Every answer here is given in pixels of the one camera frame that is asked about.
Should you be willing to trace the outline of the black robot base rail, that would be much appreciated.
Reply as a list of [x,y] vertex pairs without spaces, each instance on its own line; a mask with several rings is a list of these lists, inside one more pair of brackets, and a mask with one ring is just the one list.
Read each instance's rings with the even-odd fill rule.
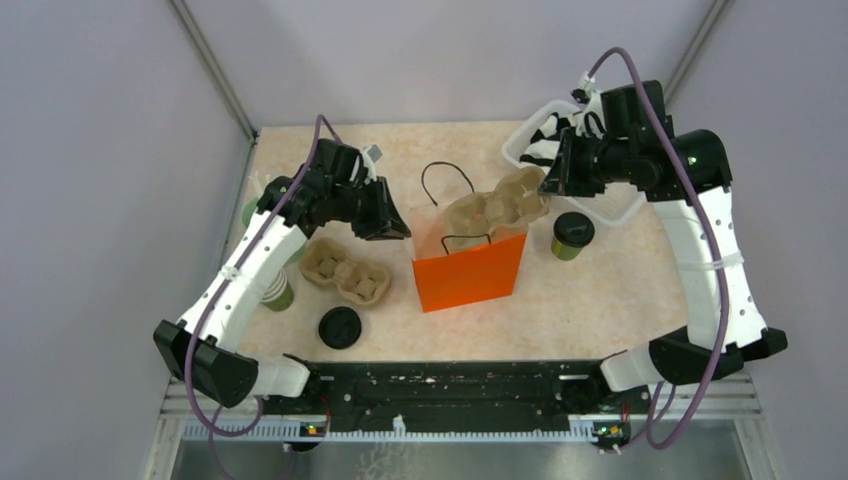
[[613,393],[596,360],[312,363],[304,392],[271,396],[266,415],[327,417],[333,432],[530,433],[570,428],[577,415],[648,410],[645,386]]

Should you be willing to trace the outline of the stack of green paper cups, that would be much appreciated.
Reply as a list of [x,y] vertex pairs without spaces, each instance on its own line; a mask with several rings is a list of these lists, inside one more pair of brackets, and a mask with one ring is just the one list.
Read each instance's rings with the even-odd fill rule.
[[271,311],[282,312],[288,309],[293,301],[294,290],[286,271],[281,269],[265,290],[260,303]]

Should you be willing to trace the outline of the stack of black cup lids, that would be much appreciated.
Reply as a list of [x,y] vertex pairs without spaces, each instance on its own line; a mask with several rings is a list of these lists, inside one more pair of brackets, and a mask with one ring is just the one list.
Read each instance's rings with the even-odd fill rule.
[[350,348],[359,340],[361,334],[360,316],[350,307],[339,306],[329,310],[318,324],[320,340],[334,350]]

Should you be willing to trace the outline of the black cup lid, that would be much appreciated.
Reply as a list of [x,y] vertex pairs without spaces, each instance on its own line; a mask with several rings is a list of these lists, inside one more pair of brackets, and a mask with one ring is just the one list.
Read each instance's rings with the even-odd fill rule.
[[566,212],[559,215],[553,224],[554,238],[562,245],[571,248],[584,248],[595,237],[592,220],[580,212]]

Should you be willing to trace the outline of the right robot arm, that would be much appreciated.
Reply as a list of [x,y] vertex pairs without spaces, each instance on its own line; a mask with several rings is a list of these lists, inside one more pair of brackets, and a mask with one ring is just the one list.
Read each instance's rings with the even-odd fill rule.
[[602,92],[586,78],[572,95],[581,110],[561,132],[540,192],[591,198],[613,183],[635,187],[663,225],[688,309],[684,327],[605,359],[586,385],[589,404],[612,412],[629,389],[721,379],[785,350],[786,334],[766,325],[747,282],[719,136],[676,134],[655,80]]

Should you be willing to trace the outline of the green paper coffee cup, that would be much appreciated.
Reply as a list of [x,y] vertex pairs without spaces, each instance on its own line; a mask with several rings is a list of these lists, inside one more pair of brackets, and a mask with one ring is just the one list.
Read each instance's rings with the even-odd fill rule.
[[557,238],[553,238],[551,242],[551,253],[561,261],[574,260],[585,248],[585,244],[573,244],[562,242]]

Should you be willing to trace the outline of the single brown cup carrier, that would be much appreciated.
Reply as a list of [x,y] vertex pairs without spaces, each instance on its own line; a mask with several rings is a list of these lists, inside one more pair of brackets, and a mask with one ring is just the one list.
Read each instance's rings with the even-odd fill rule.
[[498,228],[519,229],[549,212],[548,195],[539,193],[546,173],[537,166],[503,177],[490,192],[468,194],[448,206],[445,233],[449,238],[485,238]]

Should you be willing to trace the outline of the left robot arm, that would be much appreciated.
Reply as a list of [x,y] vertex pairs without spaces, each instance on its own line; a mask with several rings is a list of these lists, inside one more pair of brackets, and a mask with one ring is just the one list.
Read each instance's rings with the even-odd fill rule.
[[358,149],[321,138],[295,175],[266,185],[242,239],[200,299],[154,330],[173,376],[225,408],[251,396],[282,396],[302,414],[317,407],[321,388],[304,363],[254,359],[237,347],[262,296],[318,228],[337,221],[366,241],[410,237],[377,173],[381,157],[375,145]]

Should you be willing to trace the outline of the orange paper bag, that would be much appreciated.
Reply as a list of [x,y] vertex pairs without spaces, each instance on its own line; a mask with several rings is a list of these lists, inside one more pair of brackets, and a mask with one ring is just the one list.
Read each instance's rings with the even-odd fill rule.
[[453,234],[447,230],[446,201],[428,189],[429,202],[407,211],[407,241],[415,286],[424,313],[507,297],[521,264],[526,227]]

